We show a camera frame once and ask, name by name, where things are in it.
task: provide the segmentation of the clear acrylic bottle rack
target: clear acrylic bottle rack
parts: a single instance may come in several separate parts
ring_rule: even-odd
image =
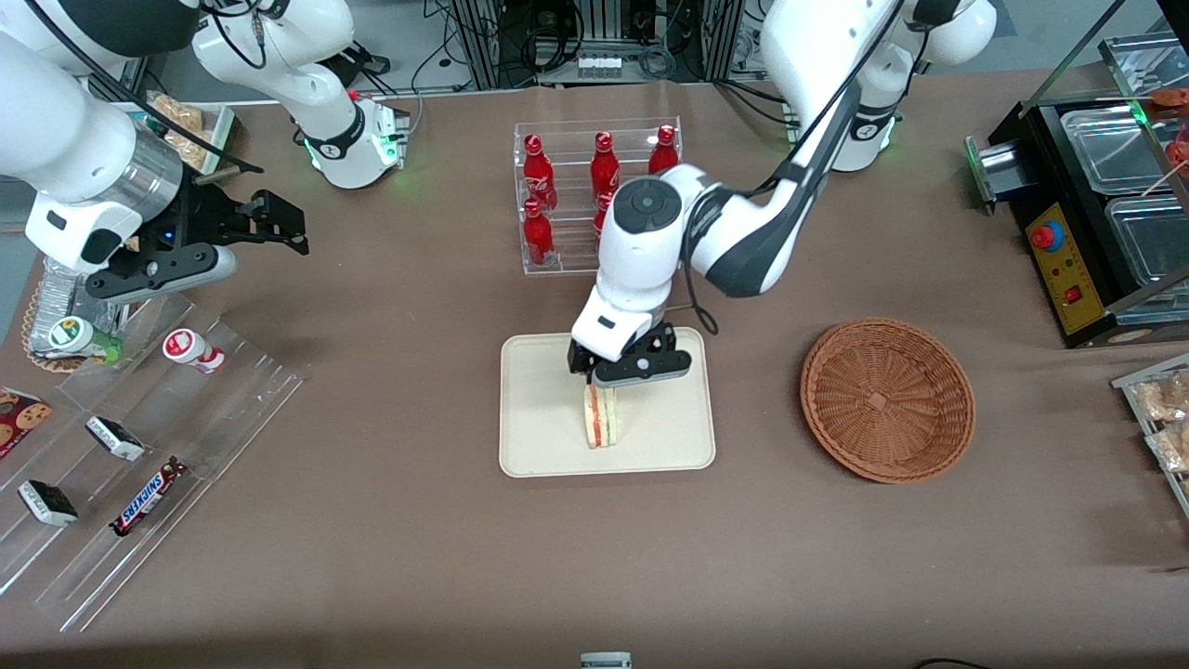
[[[527,274],[581,273],[598,270],[594,250],[594,197],[591,193],[590,164],[594,157],[594,133],[605,130],[615,140],[619,158],[619,183],[648,173],[648,157],[656,145],[656,130],[661,125],[677,128],[674,146],[682,156],[681,118],[572,120],[556,122],[518,122],[512,137],[512,177],[516,183],[517,229],[521,240],[521,265]],[[536,266],[529,259],[524,242],[524,137],[541,135],[545,154],[553,163],[558,187],[558,208],[548,212],[553,223],[553,245],[558,261],[552,266]]]
[[[183,326],[224,351],[219,372],[161,354],[165,334]],[[0,592],[34,599],[61,631],[95,619],[302,383],[181,295],[145,302],[115,334],[125,358],[71,374],[44,398],[54,415],[0,461]],[[83,427],[92,416],[120,423],[147,450],[134,462],[111,455]],[[189,472],[118,537],[108,524],[170,456]],[[33,518],[17,493],[30,479],[62,488],[78,520],[59,529]]]

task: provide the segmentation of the red emergency stop button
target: red emergency stop button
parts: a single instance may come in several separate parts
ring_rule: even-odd
[[[1033,248],[1052,253],[1061,248],[1061,245],[1065,241],[1065,231],[1061,227],[1059,222],[1050,220],[1033,229],[1028,236],[1028,241]]]

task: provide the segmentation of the brown table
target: brown table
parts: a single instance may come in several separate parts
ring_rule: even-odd
[[[787,150],[706,86],[426,102],[408,168],[359,191],[310,170],[276,106],[245,157],[304,208],[313,253],[241,246],[194,298],[308,383],[83,635],[0,600],[5,667],[1185,667],[1181,512],[1109,387],[1184,347],[1062,351],[1007,213],[962,153],[1038,74],[930,76],[872,169],[833,175],[766,296],[703,291],[718,459],[681,474],[512,480],[497,463],[499,347],[568,329],[590,277],[526,278],[518,120],[681,114],[687,159],[761,181]],[[856,479],[793,399],[851,317],[910,320],[965,366],[979,428],[918,487]],[[679,323],[692,324],[688,313]],[[7,385],[58,379],[23,362]]]

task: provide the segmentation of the yogurt bottle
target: yogurt bottle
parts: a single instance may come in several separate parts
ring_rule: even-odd
[[[161,353],[169,360],[188,365],[202,374],[214,374],[227,362],[222,349],[212,347],[210,342],[189,327],[178,327],[166,334]]]
[[[122,340],[74,315],[58,318],[50,327],[50,346],[65,354],[95,359],[101,365],[115,364],[124,353]]]

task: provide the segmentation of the bread slice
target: bread slice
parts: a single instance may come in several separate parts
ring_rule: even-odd
[[[615,389],[586,385],[583,406],[586,409],[586,442],[592,449],[614,447],[619,438]]]

